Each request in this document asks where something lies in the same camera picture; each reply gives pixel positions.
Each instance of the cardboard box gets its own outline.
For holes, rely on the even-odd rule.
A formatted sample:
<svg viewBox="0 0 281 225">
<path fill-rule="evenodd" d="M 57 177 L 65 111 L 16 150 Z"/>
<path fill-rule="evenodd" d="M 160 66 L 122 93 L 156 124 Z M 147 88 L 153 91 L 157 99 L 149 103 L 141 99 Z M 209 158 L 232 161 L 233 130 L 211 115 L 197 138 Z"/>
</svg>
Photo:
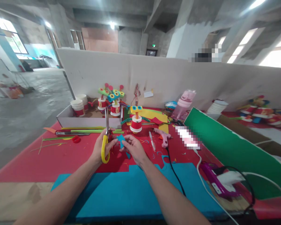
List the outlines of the cardboard box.
<svg viewBox="0 0 281 225">
<path fill-rule="evenodd" d="M 76 117 L 71 105 L 66 107 L 60 114 L 57 115 L 57 120 L 62 127 L 105 127 L 106 120 L 102 118 L 100 111 L 97 111 L 97 107 L 90 108 L 83 117 Z M 121 129 L 122 118 L 123 118 L 123 108 L 121 108 L 121 117 L 113 118 L 109 112 L 109 127 L 115 129 Z"/>
<path fill-rule="evenodd" d="M 234 131 L 235 133 L 239 134 L 243 138 L 247 139 L 248 141 L 252 142 L 253 144 L 257 144 L 260 142 L 268 141 L 265 143 L 258 144 L 258 147 L 266 151 L 267 153 L 274 155 L 274 156 L 280 156 L 281 157 L 281 144 L 270 141 L 271 139 L 251 130 L 249 127 L 246 127 L 240 123 L 238 123 L 235 120 L 232 120 L 224 115 L 219 115 L 217 119 L 215 119 L 225 127 L 229 128 L 230 130 Z"/>
</svg>

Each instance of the black cable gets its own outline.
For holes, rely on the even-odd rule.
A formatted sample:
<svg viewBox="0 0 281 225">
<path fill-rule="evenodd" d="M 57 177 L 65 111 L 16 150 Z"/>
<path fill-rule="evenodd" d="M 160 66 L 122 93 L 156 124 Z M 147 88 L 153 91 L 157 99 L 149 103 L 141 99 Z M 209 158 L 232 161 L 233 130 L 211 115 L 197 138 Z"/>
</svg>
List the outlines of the black cable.
<svg viewBox="0 0 281 225">
<path fill-rule="evenodd" d="M 178 178 L 177 174 L 175 173 L 174 168 L 173 168 L 173 166 L 172 166 L 172 161 L 171 161 L 169 149 L 168 149 L 168 147 L 166 147 L 165 149 L 166 149 L 167 152 L 168 152 L 168 156 L 169 156 L 171 168 L 172 168 L 172 170 L 173 170 L 173 172 L 174 172 L 174 174 L 175 174 L 175 176 L 176 176 L 176 178 L 177 178 L 177 180 L 178 180 L 178 182 L 179 182 L 179 184 L 180 184 L 180 187 L 181 187 L 181 189 L 182 189 L 183 195 L 186 197 L 186 194 L 185 194 L 185 191 L 184 191 L 184 189 L 183 189 L 183 186 L 182 186 L 182 184 L 181 184 L 181 182 L 180 182 L 180 180 L 179 180 L 179 178 Z"/>
<path fill-rule="evenodd" d="M 232 166 L 223 166 L 223 167 L 220 167 L 220 168 L 218 168 L 218 169 L 215 169 L 215 173 L 216 173 L 216 172 L 219 172 L 219 171 L 222 171 L 222 173 L 223 173 L 224 170 L 227 169 L 227 168 L 231 168 L 231 169 L 234 169 L 234 170 L 236 170 L 237 172 L 239 172 L 239 173 L 244 177 L 244 179 L 246 180 L 246 182 L 247 182 L 247 184 L 248 184 L 248 186 L 249 186 L 249 188 L 250 188 L 250 191 L 251 191 L 251 194 L 252 194 L 252 202 L 251 202 L 251 204 L 244 210 L 244 213 L 243 213 L 243 216 L 244 216 L 244 215 L 247 213 L 247 211 L 248 211 L 251 207 L 253 207 L 253 205 L 255 204 L 255 193 L 254 193 L 253 187 L 252 187 L 252 185 L 250 184 L 250 182 L 248 181 L 248 179 L 246 178 L 246 176 L 245 176 L 240 170 L 236 169 L 235 167 L 232 167 Z"/>
</svg>

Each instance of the white power cord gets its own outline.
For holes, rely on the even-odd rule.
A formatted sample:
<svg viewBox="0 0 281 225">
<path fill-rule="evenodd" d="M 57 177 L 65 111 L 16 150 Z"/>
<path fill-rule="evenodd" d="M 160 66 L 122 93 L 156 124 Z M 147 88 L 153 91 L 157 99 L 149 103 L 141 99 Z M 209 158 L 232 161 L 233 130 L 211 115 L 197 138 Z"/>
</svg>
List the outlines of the white power cord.
<svg viewBox="0 0 281 225">
<path fill-rule="evenodd" d="M 202 179 L 202 177 L 201 177 L 201 174 L 200 174 L 200 172 L 199 172 L 199 165 L 200 165 L 201 162 L 202 162 L 202 158 L 201 158 L 201 156 L 198 154 L 198 151 L 197 151 L 197 150 L 194 149 L 194 152 L 197 153 L 197 155 L 200 157 L 200 160 L 199 160 L 199 162 L 198 162 L 198 164 L 197 164 L 197 171 L 198 171 L 199 177 L 200 177 L 200 179 L 201 179 L 201 181 L 202 181 L 202 184 L 203 184 L 205 190 L 206 190 L 207 193 L 210 195 L 210 197 L 212 197 L 213 200 L 215 200 L 215 202 L 222 208 L 222 210 L 224 210 L 224 212 L 233 220 L 233 222 L 234 222 L 236 225 L 239 225 L 239 224 L 236 222 L 236 220 L 233 219 L 233 217 L 221 206 L 221 204 L 215 199 L 215 197 L 213 197 L 213 195 L 210 194 L 209 191 L 207 190 L 207 188 L 206 188 L 206 186 L 205 186 L 205 184 L 204 184 L 204 181 L 203 181 L 203 179 Z"/>
<path fill-rule="evenodd" d="M 257 174 L 257 173 L 251 173 L 251 172 L 243 172 L 244 175 L 254 175 L 254 176 L 258 176 L 258 177 L 261 177 L 269 182 L 271 182 L 273 185 L 275 185 L 280 191 L 281 191 L 281 187 L 279 185 L 277 185 L 274 181 L 268 179 L 267 177 L 264 177 L 260 174 Z"/>
</svg>

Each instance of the water bottle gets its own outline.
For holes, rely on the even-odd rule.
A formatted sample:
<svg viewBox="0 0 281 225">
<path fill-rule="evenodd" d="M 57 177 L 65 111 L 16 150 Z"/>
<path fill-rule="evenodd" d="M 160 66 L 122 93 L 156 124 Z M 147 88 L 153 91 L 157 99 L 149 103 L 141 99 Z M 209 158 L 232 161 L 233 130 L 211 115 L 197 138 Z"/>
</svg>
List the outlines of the water bottle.
<svg viewBox="0 0 281 225">
<path fill-rule="evenodd" d="M 193 98 L 195 97 L 195 95 L 195 90 L 192 91 L 190 89 L 187 89 L 186 91 L 184 91 L 181 98 L 178 100 L 177 107 L 175 108 L 171 117 L 175 120 L 185 119 L 183 116 L 193 102 Z"/>
</svg>

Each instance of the white cardboard box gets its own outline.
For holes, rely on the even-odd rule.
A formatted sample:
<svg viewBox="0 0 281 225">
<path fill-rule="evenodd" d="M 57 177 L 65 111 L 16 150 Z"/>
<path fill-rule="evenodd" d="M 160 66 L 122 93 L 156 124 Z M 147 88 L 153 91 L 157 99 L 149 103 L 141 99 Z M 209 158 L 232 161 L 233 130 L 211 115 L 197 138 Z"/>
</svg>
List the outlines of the white cardboard box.
<svg viewBox="0 0 281 225">
<path fill-rule="evenodd" d="M 65 108 L 60 114 L 57 115 L 57 120 L 62 127 L 105 127 L 106 120 L 102 118 L 101 112 L 96 112 L 96 108 L 90 108 L 84 117 L 76 117 L 72 106 L 69 105 Z M 113 127 L 115 129 L 121 129 L 122 118 L 123 118 L 123 108 L 121 108 L 121 118 L 113 118 L 110 114 L 109 118 L 109 127 Z"/>
</svg>

